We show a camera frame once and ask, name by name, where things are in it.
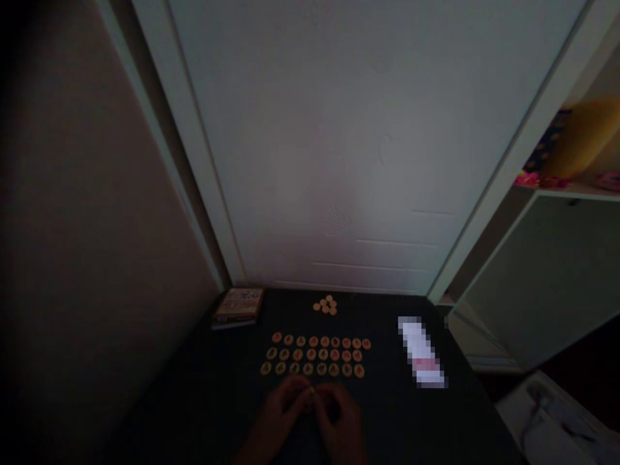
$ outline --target dark table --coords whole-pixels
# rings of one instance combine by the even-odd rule
[[[106,460],[228,462],[265,394],[283,379],[273,371],[266,377],[259,373],[272,334],[281,331],[295,337],[371,340],[372,349],[362,351],[365,377],[340,374],[338,380],[360,404],[373,463],[521,463],[443,318],[425,298],[331,293],[338,314],[329,316],[312,310],[326,294],[268,290],[258,324],[249,327],[211,331],[205,315],[108,442]],[[416,386],[398,333],[399,316],[421,317],[448,378],[447,389]],[[318,363],[312,383],[331,381],[329,375],[316,375]],[[298,421],[274,463],[329,463],[313,415]]]

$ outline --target shelf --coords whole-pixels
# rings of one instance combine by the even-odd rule
[[[542,189],[538,186],[516,185],[520,189],[533,191],[535,195],[542,197],[563,197],[583,200],[599,200],[606,202],[620,202],[620,192],[606,191],[597,187],[571,183],[565,189]]]

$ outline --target wall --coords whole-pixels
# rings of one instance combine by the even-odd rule
[[[82,461],[218,286],[95,4],[47,2],[22,57],[2,119],[3,389],[22,452]]]

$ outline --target hand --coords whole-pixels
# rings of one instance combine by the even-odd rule
[[[287,377],[271,391],[234,465],[267,465],[280,451],[299,414],[311,408],[313,391],[303,376]]]
[[[335,424],[327,417],[327,406],[335,402],[340,417]],[[321,436],[333,465],[367,464],[362,438],[362,412],[342,384],[321,384],[316,387],[314,401]]]

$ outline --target door panel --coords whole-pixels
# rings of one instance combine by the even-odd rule
[[[426,294],[584,0],[169,4],[246,282]]]

